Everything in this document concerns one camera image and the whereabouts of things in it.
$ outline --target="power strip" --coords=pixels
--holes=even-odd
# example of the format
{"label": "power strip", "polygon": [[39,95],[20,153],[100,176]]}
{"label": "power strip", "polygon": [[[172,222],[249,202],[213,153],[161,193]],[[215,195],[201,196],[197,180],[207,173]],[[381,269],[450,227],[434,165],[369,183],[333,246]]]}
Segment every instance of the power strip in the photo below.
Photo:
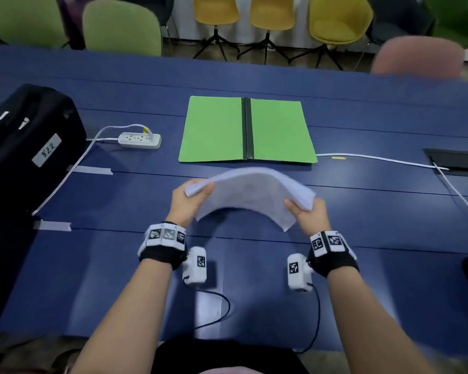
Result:
{"label": "power strip", "polygon": [[118,137],[118,143],[126,148],[157,150],[161,146],[161,135],[158,133],[124,132]]}

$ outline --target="black chair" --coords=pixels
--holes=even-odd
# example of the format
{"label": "black chair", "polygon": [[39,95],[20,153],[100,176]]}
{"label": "black chair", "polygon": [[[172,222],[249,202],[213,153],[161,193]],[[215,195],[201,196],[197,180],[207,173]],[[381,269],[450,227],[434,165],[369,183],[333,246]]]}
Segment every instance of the black chair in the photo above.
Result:
{"label": "black chair", "polygon": [[156,17],[158,18],[160,25],[165,26],[167,28],[168,43],[170,45],[170,50],[172,51],[172,55],[173,55],[172,41],[170,39],[170,31],[168,30],[168,20],[170,19],[170,17],[172,18],[173,23],[175,25],[175,30],[177,30],[177,33],[178,33],[177,24],[175,23],[175,19],[173,18],[173,15],[172,15],[173,4],[175,0],[120,0],[120,1],[127,1],[133,4],[143,6],[145,8],[148,8],[154,14],[156,14]]}
{"label": "black chair", "polygon": [[427,35],[433,17],[417,0],[368,0],[374,12],[373,22],[366,31],[369,39],[354,70],[367,47],[381,46],[387,40],[403,35]]}

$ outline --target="green folder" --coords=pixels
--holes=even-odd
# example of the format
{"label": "green folder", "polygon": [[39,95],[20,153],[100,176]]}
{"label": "green folder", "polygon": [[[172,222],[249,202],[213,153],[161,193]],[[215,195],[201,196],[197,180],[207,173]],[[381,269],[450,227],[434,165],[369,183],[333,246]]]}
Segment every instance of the green folder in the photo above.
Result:
{"label": "green folder", "polygon": [[252,159],[317,163],[301,103],[192,96],[179,161]]}

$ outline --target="strip of tape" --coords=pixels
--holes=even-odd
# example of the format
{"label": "strip of tape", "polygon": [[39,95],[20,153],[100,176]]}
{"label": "strip of tape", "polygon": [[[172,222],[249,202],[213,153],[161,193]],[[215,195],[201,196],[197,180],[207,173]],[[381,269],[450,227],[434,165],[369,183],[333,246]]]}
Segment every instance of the strip of tape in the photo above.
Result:
{"label": "strip of tape", "polygon": [[[67,171],[71,170],[73,168],[72,165],[70,165],[67,169]],[[73,172],[79,172],[79,173],[92,173],[94,175],[112,175],[113,172],[111,171],[111,168],[97,168],[96,166],[84,166],[84,165],[79,165],[77,166]]]}
{"label": "strip of tape", "polygon": [[33,229],[41,229],[46,231],[64,231],[71,232],[71,223],[69,222],[50,222],[47,220],[37,220],[33,225]]}

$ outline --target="person's left forearm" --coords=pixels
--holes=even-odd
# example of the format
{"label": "person's left forearm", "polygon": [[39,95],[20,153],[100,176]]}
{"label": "person's left forearm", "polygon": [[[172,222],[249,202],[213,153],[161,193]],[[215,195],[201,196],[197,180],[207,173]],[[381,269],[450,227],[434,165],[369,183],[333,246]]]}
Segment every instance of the person's left forearm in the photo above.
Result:
{"label": "person's left forearm", "polygon": [[88,340],[72,374],[149,374],[172,274],[170,264],[144,259]]}

